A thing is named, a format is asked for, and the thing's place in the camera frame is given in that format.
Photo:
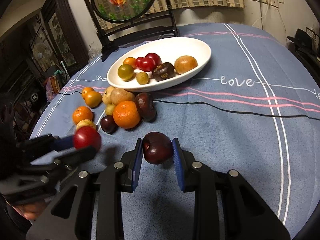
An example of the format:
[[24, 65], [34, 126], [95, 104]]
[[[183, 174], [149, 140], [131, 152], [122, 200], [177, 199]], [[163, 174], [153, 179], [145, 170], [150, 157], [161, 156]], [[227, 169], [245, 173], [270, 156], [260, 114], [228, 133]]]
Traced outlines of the pale yellow longan fruit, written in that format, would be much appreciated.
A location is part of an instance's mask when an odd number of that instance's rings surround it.
[[76, 125], [76, 130], [86, 126], [96, 129], [96, 124], [92, 120], [84, 119], [78, 122], [78, 124]]

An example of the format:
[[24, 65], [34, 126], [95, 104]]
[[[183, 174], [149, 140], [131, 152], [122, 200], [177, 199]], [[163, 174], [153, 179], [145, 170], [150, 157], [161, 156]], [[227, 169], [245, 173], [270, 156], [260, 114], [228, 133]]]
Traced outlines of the small orange tangerine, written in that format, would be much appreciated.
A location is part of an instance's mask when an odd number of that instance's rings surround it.
[[90, 108], [86, 106], [78, 107], [72, 114], [72, 120], [77, 125], [82, 120], [93, 120], [93, 113]]

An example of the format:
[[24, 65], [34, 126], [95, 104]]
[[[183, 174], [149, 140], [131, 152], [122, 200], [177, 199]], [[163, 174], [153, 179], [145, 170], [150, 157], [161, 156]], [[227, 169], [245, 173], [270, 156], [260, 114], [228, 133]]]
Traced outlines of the dark purple plum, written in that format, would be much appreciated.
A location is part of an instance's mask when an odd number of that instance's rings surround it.
[[106, 115], [101, 118], [100, 127], [104, 132], [111, 134], [117, 129], [118, 125], [112, 115]]

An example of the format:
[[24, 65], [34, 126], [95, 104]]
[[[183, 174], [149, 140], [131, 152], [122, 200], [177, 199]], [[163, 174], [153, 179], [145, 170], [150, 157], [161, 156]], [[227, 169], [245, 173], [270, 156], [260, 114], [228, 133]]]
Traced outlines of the large orange tangerine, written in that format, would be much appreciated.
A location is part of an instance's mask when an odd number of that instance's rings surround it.
[[140, 122], [140, 115], [133, 101], [123, 101], [113, 110], [115, 123], [123, 129], [135, 128]]

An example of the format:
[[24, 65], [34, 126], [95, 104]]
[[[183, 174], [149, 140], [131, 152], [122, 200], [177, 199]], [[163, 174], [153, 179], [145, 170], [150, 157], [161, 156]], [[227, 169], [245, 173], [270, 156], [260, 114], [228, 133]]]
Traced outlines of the small orange fruit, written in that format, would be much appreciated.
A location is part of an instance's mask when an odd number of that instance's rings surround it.
[[85, 99], [89, 92], [94, 92], [94, 89], [92, 87], [85, 87], [81, 92], [82, 98]]

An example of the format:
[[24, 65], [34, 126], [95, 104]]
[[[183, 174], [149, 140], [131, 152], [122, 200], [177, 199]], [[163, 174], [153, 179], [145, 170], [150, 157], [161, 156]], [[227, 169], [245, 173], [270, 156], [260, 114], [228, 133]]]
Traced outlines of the tan brown pear fruit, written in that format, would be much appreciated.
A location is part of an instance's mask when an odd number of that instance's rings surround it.
[[122, 88], [115, 88], [111, 92], [111, 102], [114, 105], [118, 105], [124, 101], [134, 101], [134, 100], [135, 100], [135, 95]]

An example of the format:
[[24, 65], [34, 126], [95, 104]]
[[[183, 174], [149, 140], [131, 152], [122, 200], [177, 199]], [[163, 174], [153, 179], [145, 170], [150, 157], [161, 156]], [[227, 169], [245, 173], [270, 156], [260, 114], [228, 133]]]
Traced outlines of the dark maroon fruit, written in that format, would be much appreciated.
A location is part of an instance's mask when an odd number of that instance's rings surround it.
[[139, 93], [135, 98], [135, 104], [144, 121], [151, 122], [155, 119], [157, 111], [150, 93]]

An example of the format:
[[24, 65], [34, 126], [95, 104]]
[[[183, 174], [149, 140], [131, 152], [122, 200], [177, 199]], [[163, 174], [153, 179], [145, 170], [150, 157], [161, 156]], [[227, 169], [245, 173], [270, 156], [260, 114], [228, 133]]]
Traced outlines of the small yellow-green fruit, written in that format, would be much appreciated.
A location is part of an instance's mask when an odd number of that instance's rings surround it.
[[136, 80], [140, 85], [146, 85], [149, 83], [149, 76], [146, 72], [139, 72], [136, 75]]

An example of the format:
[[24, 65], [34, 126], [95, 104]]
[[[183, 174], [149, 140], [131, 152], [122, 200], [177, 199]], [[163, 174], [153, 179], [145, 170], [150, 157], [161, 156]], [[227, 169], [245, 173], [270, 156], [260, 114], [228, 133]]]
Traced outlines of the large yellow-brown round fruit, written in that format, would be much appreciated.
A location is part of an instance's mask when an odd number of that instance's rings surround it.
[[184, 55], [179, 57], [174, 64], [178, 74], [184, 74], [198, 66], [196, 59], [192, 56]]

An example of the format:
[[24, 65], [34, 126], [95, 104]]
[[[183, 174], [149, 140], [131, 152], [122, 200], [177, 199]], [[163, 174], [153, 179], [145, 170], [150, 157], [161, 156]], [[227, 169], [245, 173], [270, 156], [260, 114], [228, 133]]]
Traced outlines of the red apple-like fruit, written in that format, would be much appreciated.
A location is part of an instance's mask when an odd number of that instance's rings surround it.
[[162, 164], [174, 154], [172, 142], [163, 133], [150, 132], [143, 138], [143, 154], [148, 163]]

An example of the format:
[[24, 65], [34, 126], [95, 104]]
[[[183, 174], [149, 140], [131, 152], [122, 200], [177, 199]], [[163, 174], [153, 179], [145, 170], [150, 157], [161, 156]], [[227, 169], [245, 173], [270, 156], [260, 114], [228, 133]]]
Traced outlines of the pale tan small fruit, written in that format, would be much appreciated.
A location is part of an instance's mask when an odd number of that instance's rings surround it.
[[111, 103], [112, 103], [111, 93], [112, 93], [112, 91], [113, 91], [114, 89], [115, 89], [114, 87], [109, 86], [109, 87], [107, 87], [106, 90], [104, 91], [102, 100], [103, 100], [103, 103], [104, 103], [105, 105], [108, 105], [108, 104], [111, 104]]

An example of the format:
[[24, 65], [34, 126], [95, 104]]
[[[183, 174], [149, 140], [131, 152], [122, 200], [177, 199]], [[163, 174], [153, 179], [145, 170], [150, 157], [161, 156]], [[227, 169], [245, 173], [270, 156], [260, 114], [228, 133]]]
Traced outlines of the blue striped tablecloth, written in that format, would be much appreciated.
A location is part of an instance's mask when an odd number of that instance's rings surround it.
[[[319, 202], [319, 87], [276, 38], [235, 24], [179, 27], [182, 37], [206, 42], [212, 56], [195, 77], [153, 93], [156, 120], [136, 129], [100, 131], [101, 152], [89, 172], [100, 172], [156, 131], [178, 138], [195, 159], [220, 172], [238, 170], [284, 223], [291, 238]], [[74, 132], [72, 114], [85, 87], [110, 86], [111, 65], [137, 47], [120, 48], [76, 73], [41, 115], [31, 137]], [[191, 239], [194, 194], [183, 193], [172, 161], [143, 161], [133, 194], [123, 194], [125, 239]]]

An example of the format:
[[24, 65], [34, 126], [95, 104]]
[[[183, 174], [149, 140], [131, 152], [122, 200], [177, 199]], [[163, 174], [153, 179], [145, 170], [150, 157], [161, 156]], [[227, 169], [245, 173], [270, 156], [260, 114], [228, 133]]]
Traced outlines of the white electric fan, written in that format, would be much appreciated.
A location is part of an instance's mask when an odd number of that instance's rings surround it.
[[39, 63], [49, 63], [51, 60], [51, 51], [44, 43], [37, 43], [33, 47], [33, 56]]

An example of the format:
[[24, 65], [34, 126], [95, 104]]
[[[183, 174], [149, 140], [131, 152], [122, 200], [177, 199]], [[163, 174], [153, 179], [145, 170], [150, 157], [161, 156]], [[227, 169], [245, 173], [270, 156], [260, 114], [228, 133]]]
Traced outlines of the green-yellow tomato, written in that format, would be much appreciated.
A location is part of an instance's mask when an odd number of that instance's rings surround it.
[[118, 68], [118, 76], [124, 81], [132, 79], [134, 73], [135, 69], [129, 64], [122, 64]]

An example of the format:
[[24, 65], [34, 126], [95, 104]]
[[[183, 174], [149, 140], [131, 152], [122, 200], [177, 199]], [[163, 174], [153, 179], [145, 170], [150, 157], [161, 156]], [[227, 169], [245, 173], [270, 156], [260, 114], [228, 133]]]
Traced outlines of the orange cherry tomato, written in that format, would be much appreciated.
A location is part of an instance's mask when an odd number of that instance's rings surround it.
[[124, 61], [123, 64], [128, 64], [131, 65], [134, 69], [137, 68], [136, 66], [136, 59], [134, 57], [127, 57]]

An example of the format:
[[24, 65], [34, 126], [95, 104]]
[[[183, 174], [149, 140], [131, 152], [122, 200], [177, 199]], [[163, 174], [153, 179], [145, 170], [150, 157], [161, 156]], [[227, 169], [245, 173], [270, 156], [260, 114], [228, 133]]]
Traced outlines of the dark brown mangosteen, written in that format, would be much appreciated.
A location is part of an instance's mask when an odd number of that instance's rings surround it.
[[163, 81], [175, 75], [175, 68], [170, 62], [164, 62], [152, 71], [152, 77], [156, 81]]

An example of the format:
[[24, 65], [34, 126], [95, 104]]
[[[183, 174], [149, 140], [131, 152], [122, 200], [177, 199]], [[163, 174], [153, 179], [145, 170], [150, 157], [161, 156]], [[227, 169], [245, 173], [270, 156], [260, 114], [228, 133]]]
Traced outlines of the dark red cherry tomato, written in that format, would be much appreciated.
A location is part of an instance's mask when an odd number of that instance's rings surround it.
[[148, 53], [148, 54], [146, 54], [145, 57], [153, 59], [153, 61], [155, 62], [156, 66], [159, 66], [162, 63], [162, 60], [161, 60], [160, 56], [158, 54], [156, 54], [156, 53]]

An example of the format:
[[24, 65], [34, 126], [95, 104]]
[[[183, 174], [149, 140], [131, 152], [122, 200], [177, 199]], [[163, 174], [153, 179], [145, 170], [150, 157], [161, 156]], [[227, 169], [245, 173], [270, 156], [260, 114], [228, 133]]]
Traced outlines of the white oval plate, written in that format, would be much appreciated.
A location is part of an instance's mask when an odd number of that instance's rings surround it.
[[212, 50], [189, 37], [151, 41], [119, 57], [107, 72], [108, 83], [131, 92], [163, 90], [198, 74], [209, 62]]

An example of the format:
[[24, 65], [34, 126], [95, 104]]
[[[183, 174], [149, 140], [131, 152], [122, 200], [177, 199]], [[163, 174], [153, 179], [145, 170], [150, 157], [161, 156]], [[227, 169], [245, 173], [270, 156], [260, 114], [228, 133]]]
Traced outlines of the dark framed painting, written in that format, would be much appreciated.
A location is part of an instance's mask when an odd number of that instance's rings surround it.
[[45, 0], [41, 15], [57, 59], [73, 76], [88, 64], [89, 55], [68, 0]]

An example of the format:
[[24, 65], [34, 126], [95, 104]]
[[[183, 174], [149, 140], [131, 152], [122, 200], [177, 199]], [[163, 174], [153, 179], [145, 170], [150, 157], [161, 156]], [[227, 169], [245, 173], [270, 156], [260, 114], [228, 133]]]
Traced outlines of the round goldfish screen ornament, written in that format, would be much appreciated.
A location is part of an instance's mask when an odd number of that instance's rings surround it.
[[119, 48], [156, 37], [178, 37], [170, 0], [84, 0], [105, 61]]

